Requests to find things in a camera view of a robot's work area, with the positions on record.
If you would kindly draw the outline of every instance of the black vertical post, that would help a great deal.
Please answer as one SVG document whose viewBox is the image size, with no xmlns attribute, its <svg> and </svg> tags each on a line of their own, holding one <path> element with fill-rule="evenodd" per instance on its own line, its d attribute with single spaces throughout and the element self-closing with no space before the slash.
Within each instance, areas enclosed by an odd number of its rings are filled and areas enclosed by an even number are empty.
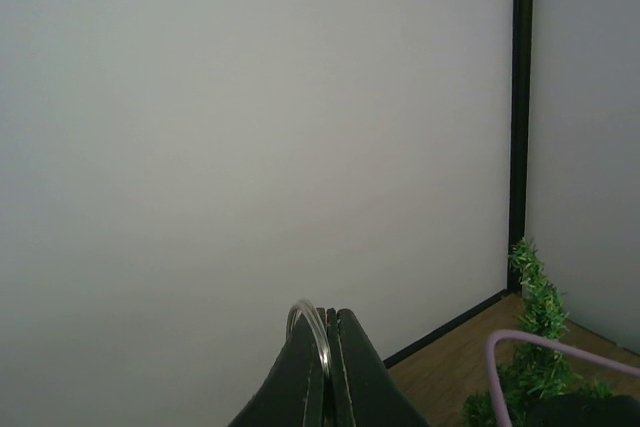
<svg viewBox="0 0 640 427">
<path fill-rule="evenodd" d="M 533 0 L 513 0 L 509 252 L 525 234 L 532 20 Z M 520 279 L 510 268 L 507 289 L 520 291 Z"/>
</svg>

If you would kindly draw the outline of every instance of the green plant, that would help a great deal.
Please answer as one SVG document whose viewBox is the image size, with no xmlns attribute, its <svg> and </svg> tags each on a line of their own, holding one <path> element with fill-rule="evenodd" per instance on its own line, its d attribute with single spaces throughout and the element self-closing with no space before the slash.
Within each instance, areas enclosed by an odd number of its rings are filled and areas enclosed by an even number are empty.
<svg viewBox="0 0 640 427">
<path fill-rule="evenodd" d="M 535 246 L 521 240 L 509 260 L 511 268 L 520 275 L 524 292 L 524 310 L 518 317 L 517 328 L 549 339 L 560 339 L 567 331 L 567 314 L 558 289 L 544 272 Z M 527 412 L 541 399 L 571 391 L 598 398 L 611 395 L 611 389 L 605 383 L 582 382 L 560 352 L 529 343 L 516 344 L 511 363 L 498 364 L 498 374 L 514 427 L 524 426 Z M 470 395 L 462 415 L 469 427 L 495 426 L 489 392 Z"/>
</svg>

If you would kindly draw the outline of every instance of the curved pink rod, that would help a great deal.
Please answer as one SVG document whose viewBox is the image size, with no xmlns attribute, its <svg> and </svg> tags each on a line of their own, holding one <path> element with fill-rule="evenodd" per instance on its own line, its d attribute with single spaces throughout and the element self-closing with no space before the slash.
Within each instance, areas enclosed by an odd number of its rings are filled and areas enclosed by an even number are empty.
<svg viewBox="0 0 640 427">
<path fill-rule="evenodd" d="M 504 339 L 524 340 L 525 342 L 531 342 L 532 344 L 559 350 L 560 352 L 588 360 L 594 364 L 604 365 L 605 367 L 640 377 L 640 369 L 637 367 L 622 364 L 615 360 L 607 359 L 606 357 L 600 357 L 599 355 L 576 349 L 575 347 L 565 345 L 557 340 L 546 339 L 544 337 L 528 334 L 519 330 L 498 330 L 491 334 L 487 339 L 484 353 L 487 362 L 487 376 L 489 377 L 491 403 L 493 404 L 493 411 L 496 414 L 496 420 L 500 427 L 511 427 L 511 419 L 509 418 L 507 404 L 504 400 L 504 394 L 500 387 L 500 378 L 498 377 L 495 357 L 495 346 L 498 342 Z"/>
</svg>

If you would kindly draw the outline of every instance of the wooden floor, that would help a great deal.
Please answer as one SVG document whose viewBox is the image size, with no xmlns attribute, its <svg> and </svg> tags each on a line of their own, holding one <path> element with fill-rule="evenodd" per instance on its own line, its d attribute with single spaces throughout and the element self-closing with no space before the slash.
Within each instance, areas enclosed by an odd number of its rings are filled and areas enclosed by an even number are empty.
<svg viewBox="0 0 640 427">
<path fill-rule="evenodd" d="M 521 304 L 520 297 L 509 295 L 390 369 L 400 390 L 431 425 L 463 425 L 460 411 L 465 398 L 488 387 L 483 357 L 485 340 L 494 330 L 514 328 Z M 640 367 L 640 356 L 576 324 L 569 322 L 568 327 L 564 343 Z M 511 349 L 511 341 L 500 342 L 496 348 L 498 359 L 507 360 Z M 576 359 L 571 362 L 586 378 L 607 380 L 615 393 L 640 398 L 637 378 Z"/>
</svg>

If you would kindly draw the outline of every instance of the black trim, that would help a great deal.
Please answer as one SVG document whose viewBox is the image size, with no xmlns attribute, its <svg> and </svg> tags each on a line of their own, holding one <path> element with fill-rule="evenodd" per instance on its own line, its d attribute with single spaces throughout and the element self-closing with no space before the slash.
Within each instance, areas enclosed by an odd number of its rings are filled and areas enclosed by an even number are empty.
<svg viewBox="0 0 640 427">
<path fill-rule="evenodd" d="M 467 310 L 466 312 L 460 314 L 455 319 L 450 320 L 449 322 L 444 324 L 442 327 L 438 327 L 436 330 L 434 330 L 430 334 L 425 335 L 421 339 L 415 341 L 410 346 L 405 347 L 401 351 L 396 352 L 391 357 L 385 359 L 385 361 L 384 361 L 385 367 L 387 369 L 389 369 L 389 368 L 393 367 L 394 365 L 396 365 L 397 363 L 402 362 L 404 359 L 406 359 L 410 355 L 415 354 L 417 351 L 419 351 L 423 347 L 426 347 L 430 343 L 438 340 L 443 335 L 448 334 L 449 332 L 451 332 L 456 327 L 459 327 L 460 325 L 464 324 L 467 320 L 471 319 L 472 317 L 475 317 L 476 315 L 478 315 L 483 310 L 486 310 L 487 308 L 491 307 L 493 304 L 495 304 L 498 301 L 502 300 L 508 294 L 509 294 L 509 292 L 506 289 L 502 290 L 502 291 L 498 292 L 497 294 L 492 295 L 487 300 L 484 300 L 484 301 L 480 302 L 475 307 L 471 307 L 469 310 Z"/>
<path fill-rule="evenodd" d="M 525 235 L 532 21 L 533 0 L 513 0 L 509 253 Z M 521 290 L 520 279 L 509 266 L 507 289 L 511 292 Z"/>
</svg>

